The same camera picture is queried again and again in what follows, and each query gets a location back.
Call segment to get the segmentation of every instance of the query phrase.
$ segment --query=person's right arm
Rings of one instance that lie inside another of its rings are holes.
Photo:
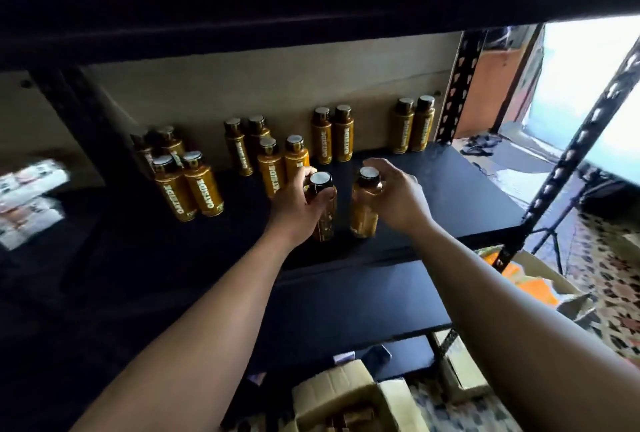
[[[640,430],[640,371],[596,337],[503,278],[431,218],[415,177],[386,159],[361,192],[421,256],[469,353],[526,430]]]

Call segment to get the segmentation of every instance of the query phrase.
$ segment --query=bottle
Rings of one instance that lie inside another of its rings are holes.
[[[353,118],[351,107],[338,105],[335,108],[335,121],[333,122],[334,153],[336,160],[347,162],[353,155]]]
[[[318,171],[311,174],[309,178],[309,188],[307,190],[307,202],[310,203],[324,188],[332,187],[333,179],[331,174]],[[329,201],[326,210],[320,216],[313,232],[313,237],[318,242],[326,242],[333,238],[333,217],[337,210],[337,194]]]
[[[287,180],[292,181],[298,172],[298,168],[309,165],[309,149],[305,147],[302,136],[289,136],[285,142],[284,151]]]
[[[246,153],[240,119],[237,117],[225,120],[225,139],[227,140],[229,154],[231,154],[231,161],[238,174],[240,176],[251,176],[253,168]]]
[[[258,161],[258,154],[262,153],[260,147],[260,139],[262,137],[271,137],[271,131],[267,127],[267,121],[262,115],[252,115],[249,117],[249,134],[245,140],[245,144],[249,153],[249,160],[254,165]]]
[[[174,134],[175,129],[171,125],[167,125],[162,129],[158,129],[157,133],[162,137],[162,149],[164,153],[169,154],[178,167],[183,168],[182,156],[184,155],[184,144]]]
[[[311,140],[318,163],[329,164],[332,159],[331,112],[327,107],[318,107],[314,110],[311,119]]]
[[[369,238],[376,234],[378,213],[353,199],[353,196],[360,189],[371,194],[378,194],[382,191],[382,181],[380,181],[380,173],[377,169],[368,166],[360,168],[352,192],[351,232],[358,238]]]
[[[287,182],[287,172],[282,156],[278,153],[276,139],[263,137],[260,139],[260,154],[258,154],[258,169],[262,174],[267,196],[273,198],[277,190]]]
[[[409,149],[413,124],[413,99],[400,98],[391,113],[389,145],[394,154],[404,154]]]
[[[436,113],[434,105],[436,99],[430,95],[423,95],[418,98],[418,106],[413,117],[413,129],[409,148],[414,152],[420,152],[427,147],[427,139],[433,123],[433,115]]]
[[[186,152],[184,161],[184,177],[189,183],[193,198],[196,200],[204,216],[217,216],[225,208],[216,180],[213,179],[211,167],[202,160],[199,150]]]
[[[130,134],[131,142],[133,142],[133,151],[135,151],[138,160],[142,167],[144,167],[145,174],[153,176],[156,173],[154,168],[154,156],[152,153],[152,147],[147,144],[143,136],[136,134]]]
[[[170,155],[154,158],[156,184],[173,210],[173,214],[180,221],[189,221],[198,212],[196,202],[191,196],[189,185],[182,171],[178,169],[175,160]]]

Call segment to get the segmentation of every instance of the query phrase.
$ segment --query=person's left arm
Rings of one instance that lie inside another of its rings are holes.
[[[273,283],[289,252],[312,233],[333,196],[305,202],[305,178],[273,200],[258,242],[103,391],[72,432],[214,430],[251,357]]]

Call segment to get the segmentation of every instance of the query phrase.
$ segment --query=person's left hand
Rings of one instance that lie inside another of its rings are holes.
[[[315,172],[317,169],[310,166],[298,168],[293,180],[273,197],[271,216],[264,233],[282,242],[287,251],[311,236],[327,204],[335,196],[334,188],[326,188],[307,204],[304,185]]]

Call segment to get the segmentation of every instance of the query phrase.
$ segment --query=hand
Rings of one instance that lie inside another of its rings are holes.
[[[273,197],[271,216],[264,233],[283,242],[287,251],[311,236],[327,204],[335,196],[334,188],[326,188],[307,204],[305,180],[315,172],[317,169],[309,166],[298,168],[293,180]]]
[[[357,201],[373,208],[391,228],[407,235],[424,223],[433,224],[427,199],[415,176],[396,168],[386,159],[367,159],[364,165],[379,170],[383,187],[378,194],[359,190],[355,195]]]

